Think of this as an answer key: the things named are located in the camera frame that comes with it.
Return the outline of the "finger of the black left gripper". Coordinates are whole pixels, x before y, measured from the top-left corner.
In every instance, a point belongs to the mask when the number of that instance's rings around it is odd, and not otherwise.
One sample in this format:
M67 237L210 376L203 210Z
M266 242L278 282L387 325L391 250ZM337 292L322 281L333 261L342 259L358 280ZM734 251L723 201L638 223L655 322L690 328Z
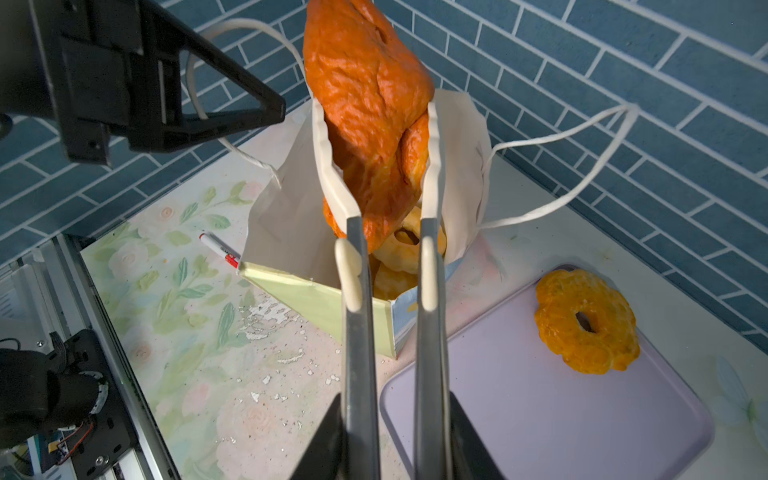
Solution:
M285 1L159 1L157 4L198 34L208 26L235 18L259 20L278 29L279 19L287 14ZM279 41L264 33L238 29L220 34L212 43L272 90L281 92L287 88L287 49ZM242 87L199 59L192 73L198 101L208 115L259 106Z

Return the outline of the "floral paper bag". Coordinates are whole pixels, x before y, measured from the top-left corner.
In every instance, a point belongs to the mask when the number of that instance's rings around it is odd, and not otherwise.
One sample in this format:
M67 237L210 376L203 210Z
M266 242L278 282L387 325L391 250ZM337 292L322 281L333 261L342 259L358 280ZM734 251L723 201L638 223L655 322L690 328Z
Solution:
M306 119L285 162L253 204L240 275L337 340L344 340L343 288L356 269L354 300L370 323L374 350L396 357L417 322L420 301L437 305L437 289L460 265L479 231L488 175L497 149L469 96L440 90L428 106L428 164L420 198L422 221L436 221L447 246L434 235L414 247L434 253L435 274L394 300L373 295L359 207L331 160L325 113L308 103Z

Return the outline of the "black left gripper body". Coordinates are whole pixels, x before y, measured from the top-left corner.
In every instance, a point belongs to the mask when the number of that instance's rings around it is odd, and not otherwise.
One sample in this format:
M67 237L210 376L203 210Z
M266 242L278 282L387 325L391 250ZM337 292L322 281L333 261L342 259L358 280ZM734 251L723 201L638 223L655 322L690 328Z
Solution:
M4 1L1 134L14 115L57 122L65 156L107 165L120 136L180 147L180 23L152 1Z

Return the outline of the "orange ring bread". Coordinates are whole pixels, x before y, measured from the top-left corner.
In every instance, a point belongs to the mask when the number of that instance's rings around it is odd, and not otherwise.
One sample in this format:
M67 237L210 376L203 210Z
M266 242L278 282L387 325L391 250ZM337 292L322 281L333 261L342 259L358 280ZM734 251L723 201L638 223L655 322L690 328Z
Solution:
M624 296L582 269L555 270L536 285L539 337L573 370L625 371L641 353L635 315Z

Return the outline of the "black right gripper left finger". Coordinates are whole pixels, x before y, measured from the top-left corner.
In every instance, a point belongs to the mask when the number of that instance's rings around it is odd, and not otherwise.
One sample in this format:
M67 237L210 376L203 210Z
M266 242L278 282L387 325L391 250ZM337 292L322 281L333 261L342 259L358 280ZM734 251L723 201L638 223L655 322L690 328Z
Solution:
M342 464L343 442L341 394L337 394L289 479L336 479Z

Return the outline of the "golden croissant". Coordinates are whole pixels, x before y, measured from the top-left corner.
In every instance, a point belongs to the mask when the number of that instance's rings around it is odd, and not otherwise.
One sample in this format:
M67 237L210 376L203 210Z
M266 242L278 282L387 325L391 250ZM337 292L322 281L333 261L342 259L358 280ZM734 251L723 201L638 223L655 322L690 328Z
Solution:
M375 275L373 295L382 300L394 300L417 285L415 274L394 271L381 263Z

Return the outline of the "dark orange crusty bread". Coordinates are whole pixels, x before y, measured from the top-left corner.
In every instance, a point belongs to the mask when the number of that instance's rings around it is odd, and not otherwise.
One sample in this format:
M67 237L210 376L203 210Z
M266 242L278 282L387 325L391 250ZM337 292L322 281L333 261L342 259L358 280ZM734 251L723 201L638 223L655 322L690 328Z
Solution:
M370 1L309 2L303 55L334 163L375 251L422 195L432 78Z

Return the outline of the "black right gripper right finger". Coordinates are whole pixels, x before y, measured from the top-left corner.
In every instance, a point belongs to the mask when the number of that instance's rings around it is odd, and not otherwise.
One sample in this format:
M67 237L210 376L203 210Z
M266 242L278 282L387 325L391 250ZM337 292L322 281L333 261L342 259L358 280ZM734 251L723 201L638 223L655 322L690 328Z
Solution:
M458 480L503 480L504 476L476 432L456 395L450 393L453 475Z

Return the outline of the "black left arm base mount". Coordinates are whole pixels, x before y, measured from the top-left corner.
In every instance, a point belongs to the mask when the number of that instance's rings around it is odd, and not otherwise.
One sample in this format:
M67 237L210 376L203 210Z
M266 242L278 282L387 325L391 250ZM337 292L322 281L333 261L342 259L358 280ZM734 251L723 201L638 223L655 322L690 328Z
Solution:
M42 472L106 475L138 439L96 334L84 329L57 345L46 374L49 413L36 436Z

